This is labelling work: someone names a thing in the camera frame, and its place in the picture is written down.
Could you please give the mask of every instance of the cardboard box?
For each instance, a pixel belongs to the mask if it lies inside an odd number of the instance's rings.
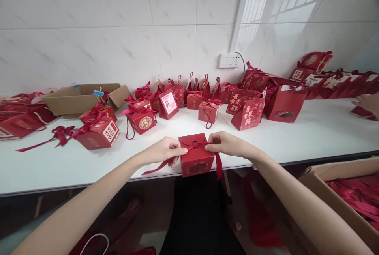
[[[379,254],[379,232],[325,183],[339,178],[370,175],[376,171],[379,171],[379,157],[311,166],[298,180],[339,214],[374,254]],[[278,222],[277,230],[291,254],[320,254],[277,197],[270,200],[268,211]]]
[[[98,87],[102,91],[107,91],[108,105],[116,112],[125,104],[125,99],[130,96],[130,91],[126,85],[120,86],[119,83],[105,84],[80,84],[70,86],[49,94],[43,98],[46,105],[55,116],[64,118],[78,118],[81,114],[95,107],[97,102],[105,102],[100,96],[93,95],[93,91]]]

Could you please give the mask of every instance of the white table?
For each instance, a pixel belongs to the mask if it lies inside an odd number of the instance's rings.
[[[349,99],[309,100],[293,124],[268,121],[263,117],[258,127],[238,131],[225,113],[219,109],[215,124],[205,128],[197,119],[198,111],[180,109],[170,120],[158,118],[158,124],[143,135],[127,140],[126,117],[117,121],[121,133],[112,148],[87,150],[71,140],[66,146],[55,148],[57,141],[27,152],[16,149],[32,146],[52,137],[56,126],[81,126],[78,119],[59,119],[48,129],[35,132],[20,140],[0,142],[0,196],[85,187],[97,181],[132,155],[157,142],[164,136],[180,136],[204,132],[206,137],[217,131],[230,132],[266,151],[278,163],[286,164],[345,154],[379,150],[379,122],[357,118],[349,114],[354,107]],[[221,154],[223,169],[249,167],[242,158]],[[158,167],[151,164],[139,169],[131,180],[145,180],[181,174],[180,162],[174,169],[165,166],[160,171],[142,176]]]

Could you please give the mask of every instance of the gold emblem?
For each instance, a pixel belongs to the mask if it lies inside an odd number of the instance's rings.
[[[153,119],[150,118],[150,117],[143,117],[140,121],[139,121],[139,128],[142,129],[142,130],[147,130],[148,128],[151,127],[151,124],[153,123]]]

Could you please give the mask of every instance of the blue binder clip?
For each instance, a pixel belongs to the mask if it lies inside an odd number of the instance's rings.
[[[97,95],[97,96],[103,97],[104,96],[104,92],[102,92],[101,90],[102,90],[102,88],[99,86],[97,90],[94,90],[93,95]]]

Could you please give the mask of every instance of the hand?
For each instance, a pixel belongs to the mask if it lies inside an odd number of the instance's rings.
[[[373,113],[376,117],[379,116],[379,95],[378,94],[362,94],[358,96],[357,101],[352,101],[356,106]]]
[[[138,156],[141,157],[143,165],[162,162],[170,159],[168,164],[171,168],[175,166],[179,156],[187,153],[186,148],[180,147],[180,142],[170,137],[164,137],[147,149],[141,151]]]
[[[259,148],[225,131],[211,134],[208,142],[213,143],[205,146],[205,150],[210,152],[222,152],[248,159],[261,159],[265,154]]]

